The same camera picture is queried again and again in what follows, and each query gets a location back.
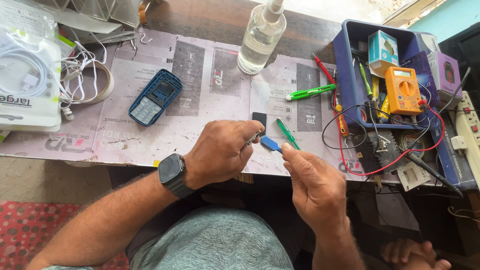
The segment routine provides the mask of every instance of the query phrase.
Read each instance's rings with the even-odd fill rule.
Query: green screwdriver
[[[363,65],[361,64],[360,59],[359,59],[359,66],[360,66],[361,77],[363,78],[363,82],[365,83],[365,88],[367,89],[368,99],[371,100],[373,97],[373,92],[372,92],[372,89],[370,89],[370,85],[368,84],[367,75],[365,74],[365,70],[363,69]]]
[[[299,145],[295,141],[295,138],[293,137],[292,133],[290,133],[290,130],[288,130],[285,123],[283,123],[282,118],[278,117],[276,119],[276,123],[280,126],[280,128],[282,129],[285,136],[287,136],[288,140],[293,144],[293,147],[295,147],[295,149],[297,149],[297,150],[301,150]]]

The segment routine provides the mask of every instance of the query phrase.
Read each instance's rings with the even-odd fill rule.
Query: wall
[[[437,36],[437,43],[480,21],[480,0],[448,0],[409,27]]]

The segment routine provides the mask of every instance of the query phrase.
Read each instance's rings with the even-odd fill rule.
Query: man's left hand
[[[193,149],[183,156],[184,182],[191,189],[226,181],[239,174],[253,153],[246,142],[265,127],[259,121],[209,122]]]

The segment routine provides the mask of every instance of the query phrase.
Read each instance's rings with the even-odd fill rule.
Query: smartwatch
[[[179,198],[185,198],[194,192],[183,183],[183,174],[185,171],[185,161],[183,157],[179,154],[171,154],[158,165],[160,183],[166,186],[173,195]]]

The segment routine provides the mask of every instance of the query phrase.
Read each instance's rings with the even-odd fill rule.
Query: power strip
[[[477,166],[480,160],[480,120],[477,112],[474,111],[475,108],[470,101],[468,93],[462,91],[462,94],[463,99],[458,103],[457,110],[465,111],[456,112],[455,124],[458,136],[453,137],[452,141],[459,142],[458,149],[464,150],[477,186],[480,187],[480,169],[479,166]]]

